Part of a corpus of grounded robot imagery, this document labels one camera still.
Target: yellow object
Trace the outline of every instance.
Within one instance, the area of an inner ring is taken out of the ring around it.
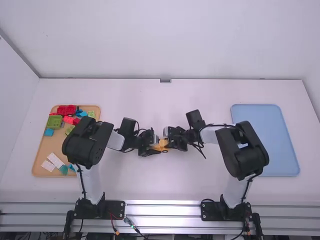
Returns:
[[[165,148],[166,145],[168,145],[169,141],[168,139],[160,139],[159,143],[155,146],[152,146],[151,148],[157,151],[160,151],[162,153],[167,153],[169,148]]]

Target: light blue mat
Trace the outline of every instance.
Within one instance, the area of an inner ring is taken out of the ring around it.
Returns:
[[[249,121],[269,154],[261,176],[294,177],[300,172],[295,150],[280,107],[274,104],[235,104],[233,123]]]

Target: connector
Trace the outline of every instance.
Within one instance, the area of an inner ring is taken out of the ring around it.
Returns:
[[[113,229],[115,235],[119,236],[120,232],[114,226],[112,227],[112,229]]]
[[[137,231],[136,225],[135,225],[134,222],[131,221],[129,218],[125,217],[125,218],[123,219],[123,221],[124,221],[126,224],[129,224],[130,227],[131,227],[133,230]]]

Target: blue toy block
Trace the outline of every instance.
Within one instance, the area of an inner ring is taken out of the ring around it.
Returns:
[[[45,131],[44,131],[44,135],[45,136],[48,136],[48,137],[52,137],[54,135],[54,132],[55,130],[51,129],[51,128],[47,128]]]
[[[82,112],[83,112],[82,109],[78,109],[78,110],[75,112],[75,115],[76,115],[77,117],[81,117],[80,114],[81,114]]]
[[[86,111],[83,111],[79,114],[79,117],[88,116],[88,113]]]
[[[72,164],[69,165],[69,169],[71,169],[72,171],[76,172],[76,170],[74,169],[74,167],[72,166]]]

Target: white table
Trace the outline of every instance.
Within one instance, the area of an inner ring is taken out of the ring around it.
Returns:
[[[159,79],[41,80],[1,179],[0,210],[8,215],[1,216],[0,230],[32,225],[39,231],[49,231],[49,227],[62,231],[65,213],[78,198],[76,178],[31,174],[52,106],[98,105],[102,121],[118,127],[123,117],[129,117],[139,121],[141,128],[153,127],[161,136],[165,126],[187,128],[185,114],[195,109],[206,123],[231,123],[230,107],[241,103],[281,108],[301,169],[297,177],[258,177],[254,181],[248,200],[265,217],[261,220],[265,234],[320,235],[320,220],[314,218],[320,217],[320,124],[303,82],[243,79],[173,79],[172,83],[160,83]],[[144,232],[236,234],[241,226],[238,222],[204,223],[194,217],[200,214],[196,206],[200,200],[219,199],[228,177],[219,147],[206,145],[203,151],[207,160],[191,147],[188,152],[171,150],[147,158],[138,157],[137,151],[123,154],[106,149],[100,164],[106,198],[134,203],[127,206],[126,214],[135,217]],[[153,208],[146,210],[146,203]],[[18,213],[42,216],[16,217]],[[140,219],[140,215],[163,217]],[[168,215],[184,217],[164,217]],[[87,226],[85,221],[84,231],[112,231],[110,221],[92,221]],[[130,229],[123,226],[121,231]]]

